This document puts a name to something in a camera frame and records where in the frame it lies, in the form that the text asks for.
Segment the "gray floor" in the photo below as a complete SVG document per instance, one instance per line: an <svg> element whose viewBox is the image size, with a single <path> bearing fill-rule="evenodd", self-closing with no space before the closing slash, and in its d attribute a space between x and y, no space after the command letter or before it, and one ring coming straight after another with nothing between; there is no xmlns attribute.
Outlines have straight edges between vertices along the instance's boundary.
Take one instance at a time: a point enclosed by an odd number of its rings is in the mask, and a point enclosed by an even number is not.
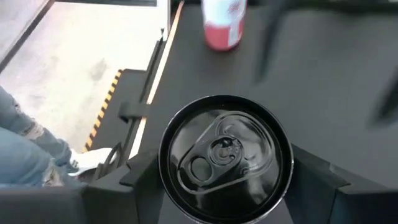
<svg viewBox="0 0 398 224"><path fill-rule="evenodd" d="M49 0L1 0L0 62Z"/></svg>
<svg viewBox="0 0 398 224"><path fill-rule="evenodd" d="M56 2L3 70L0 85L82 150L117 70L147 68L160 38L157 21L155 7Z"/></svg>

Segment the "white shoe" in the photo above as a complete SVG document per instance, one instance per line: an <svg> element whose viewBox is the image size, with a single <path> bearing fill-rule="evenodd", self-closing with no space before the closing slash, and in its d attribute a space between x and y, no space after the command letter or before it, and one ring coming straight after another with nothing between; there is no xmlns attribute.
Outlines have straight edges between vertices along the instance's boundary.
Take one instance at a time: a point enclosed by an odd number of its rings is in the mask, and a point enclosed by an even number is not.
<svg viewBox="0 0 398 224"><path fill-rule="evenodd" d="M77 168L77 172L69 173L69 176L76 177L80 174L97 168L98 164L104 164L106 158L111 152L112 148L102 148L97 150L91 150L85 153L77 153L71 149L72 156L70 157L70 164ZM111 159L111 163L115 160L116 153Z"/></svg>

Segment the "white can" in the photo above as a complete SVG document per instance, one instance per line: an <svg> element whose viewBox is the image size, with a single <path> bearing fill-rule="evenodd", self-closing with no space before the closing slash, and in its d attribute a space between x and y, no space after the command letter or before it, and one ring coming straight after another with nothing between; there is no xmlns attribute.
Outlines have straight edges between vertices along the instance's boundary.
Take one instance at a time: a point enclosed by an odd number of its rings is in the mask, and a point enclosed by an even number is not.
<svg viewBox="0 0 398 224"><path fill-rule="evenodd" d="M215 50L229 50L242 38L247 0L202 0L207 44Z"/></svg>

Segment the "metal frame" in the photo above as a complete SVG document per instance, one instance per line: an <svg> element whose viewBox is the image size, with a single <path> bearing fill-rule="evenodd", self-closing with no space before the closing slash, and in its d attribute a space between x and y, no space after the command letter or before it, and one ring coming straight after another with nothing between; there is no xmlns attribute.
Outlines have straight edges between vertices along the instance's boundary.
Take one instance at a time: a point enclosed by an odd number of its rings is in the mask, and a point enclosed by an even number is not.
<svg viewBox="0 0 398 224"><path fill-rule="evenodd" d="M170 0L157 0L156 7L160 12L160 29L162 30L163 41L166 41L170 33L171 2Z"/></svg>

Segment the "wooden strip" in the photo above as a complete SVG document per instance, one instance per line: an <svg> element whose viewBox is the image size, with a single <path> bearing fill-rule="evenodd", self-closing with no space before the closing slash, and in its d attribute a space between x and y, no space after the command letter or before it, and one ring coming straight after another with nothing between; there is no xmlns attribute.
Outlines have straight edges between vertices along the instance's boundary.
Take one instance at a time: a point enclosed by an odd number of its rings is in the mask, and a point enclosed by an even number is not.
<svg viewBox="0 0 398 224"><path fill-rule="evenodd" d="M184 5L184 2L183 1L180 2L180 4L178 5L177 12L175 13L173 26L170 30L169 38L167 39L166 45L163 50L162 57L160 58L159 66L158 66L156 74L155 74L154 83L152 84L152 87L150 88L150 92L149 92L149 96L148 96L148 100L147 100L148 105L150 105L152 103L152 101L155 97L157 87L159 86L160 79L162 78L163 70L165 68L166 61L167 61L167 58L169 57L170 49L173 44L175 32L177 31L177 26L178 26L178 22L180 20L183 5ZM129 159L138 153L139 146L141 145L142 136L144 135L146 122L147 122L146 118L142 118L139 123L137 134L136 134L136 137L132 144Z"/></svg>

